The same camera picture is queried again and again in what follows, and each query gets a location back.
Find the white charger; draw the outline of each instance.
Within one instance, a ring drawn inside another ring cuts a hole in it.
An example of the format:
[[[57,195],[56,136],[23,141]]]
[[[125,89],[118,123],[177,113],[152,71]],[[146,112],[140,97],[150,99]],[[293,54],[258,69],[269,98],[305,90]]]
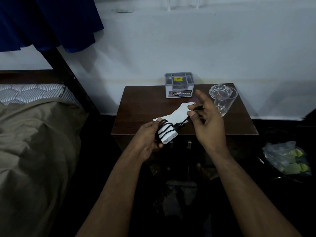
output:
[[[174,139],[178,133],[174,129],[171,123],[168,123],[167,120],[161,121],[160,125],[163,125],[161,129],[158,131],[159,139],[161,139],[161,142],[165,145],[168,142],[170,142],[172,139]]]

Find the right hand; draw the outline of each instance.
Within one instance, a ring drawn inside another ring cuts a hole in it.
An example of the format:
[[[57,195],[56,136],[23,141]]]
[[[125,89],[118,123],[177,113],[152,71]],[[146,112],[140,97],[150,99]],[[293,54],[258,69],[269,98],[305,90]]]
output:
[[[196,104],[193,104],[188,106],[188,109],[191,111],[188,111],[187,114],[193,122],[198,141],[211,157],[227,152],[224,120],[218,108],[202,91],[196,90],[195,94],[200,102],[204,104],[204,110],[193,111],[197,107]],[[205,120],[204,124],[200,120],[199,115]]]

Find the dark floor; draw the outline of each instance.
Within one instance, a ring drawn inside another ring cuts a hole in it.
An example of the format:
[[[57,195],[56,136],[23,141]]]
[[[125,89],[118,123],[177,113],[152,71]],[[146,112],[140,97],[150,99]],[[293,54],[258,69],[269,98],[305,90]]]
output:
[[[91,121],[82,130],[81,156],[69,190],[58,213],[50,236],[75,236],[81,224],[97,200],[105,182],[120,156],[121,150],[110,136],[115,116],[102,116],[101,121]],[[314,144],[316,127],[313,121],[267,121],[253,120],[262,143],[265,133],[283,130],[305,150],[314,170]],[[303,178],[299,182],[277,178],[280,174],[268,164],[262,164],[257,156],[239,161],[241,166],[260,186],[275,206],[304,235],[314,232],[314,178]]]

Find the yellow price label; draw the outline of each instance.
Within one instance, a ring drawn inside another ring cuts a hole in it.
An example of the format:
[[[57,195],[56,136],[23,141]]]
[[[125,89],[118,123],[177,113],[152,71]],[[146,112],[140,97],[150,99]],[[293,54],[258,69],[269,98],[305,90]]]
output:
[[[174,77],[173,80],[174,81],[180,81],[180,80],[183,80],[183,77]]]

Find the white paper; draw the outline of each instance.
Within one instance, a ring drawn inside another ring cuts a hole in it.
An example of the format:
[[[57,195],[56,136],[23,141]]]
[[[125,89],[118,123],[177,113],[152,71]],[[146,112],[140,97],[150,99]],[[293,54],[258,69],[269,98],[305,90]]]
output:
[[[173,125],[176,123],[181,123],[187,119],[187,112],[189,111],[188,105],[193,105],[194,102],[182,103],[178,109],[176,109],[172,114],[167,116],[162,116],[162,119],[167,120]]]

